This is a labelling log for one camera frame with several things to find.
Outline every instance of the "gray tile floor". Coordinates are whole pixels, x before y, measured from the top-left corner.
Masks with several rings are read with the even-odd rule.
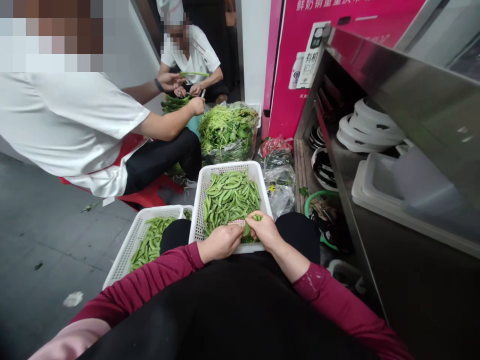
[[[160,195],[186,205],[195,190]],[[81,213],[96,201],[0,154],[0,359],[28,358],[102,290],[137,213],[121,201]],[[82,302],[65,307],[79,291]]]

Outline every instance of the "hand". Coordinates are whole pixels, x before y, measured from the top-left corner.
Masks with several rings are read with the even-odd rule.
[[[197,242],[198,253],[204,264],[232,255],[240,245],[243,228],[238,225],[219,226],[204,241]]]
[[[205,88],[201,82],[193,84],[190,88],[190,94],[192,94],[193,96],[200,96],[204,89]]]
[[[174,91],[186,81],[185,78],[180,77],[180,74],[170,72],[159,74],[157,79],[165,91]]]
[[[254,215],[260,215],[262,217],[261,220],[254,220]],[[285,242],[280,236],[274,220],[267,214],[261,211],[254,211],[245,218],[245,221],[250,225],[251,236],[255,240],[260,239],[265,250],[269,253],[273,252],[279,245]]]
[[[177,88],[173,91],[173,93],[174,93],[177,97],[179,97],[179,98],[184,98],[185,95],[187,95],[187,91],[184,89],[183,86],[177,87]]]
[[[194,97],[186,106],[193,111],[193,116],[202,115],[205,111],[205,99],[203,97]]]

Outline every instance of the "maroon long-sleeve shirt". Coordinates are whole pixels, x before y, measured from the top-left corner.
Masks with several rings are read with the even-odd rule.
[[[76,359],[89,346],[138,310],[159,291],[203,268],[197,243],[166,252],[107,287],[32,359]],[[298,294],[345,332],[375,350],[382,359],[412,359],[386,322],[332,278],[311,263],[293,283]]]

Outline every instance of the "white t-shirt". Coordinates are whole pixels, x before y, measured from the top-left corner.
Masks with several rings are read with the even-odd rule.
[[[190,25],[190,58],[187,60],[175,41],[165,33],[160,60],[171,68],[178,65],[182,72],[211,74],[220,66],[220,60],[214,48],[210,45],[204,32],[195,25]],[[186,83],[189,85],[197,84],[202,80],[205,80],[205,76],[186,76]]]
[[[0,135],[46,172],[107,198],[125,192],[110,166],[150,111],[100,72],[0,73]]]

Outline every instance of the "black apron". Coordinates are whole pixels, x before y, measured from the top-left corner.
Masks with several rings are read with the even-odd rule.
[[[81,360],[378,359],[296,294],[279,268],[214,261],[160,291]]]

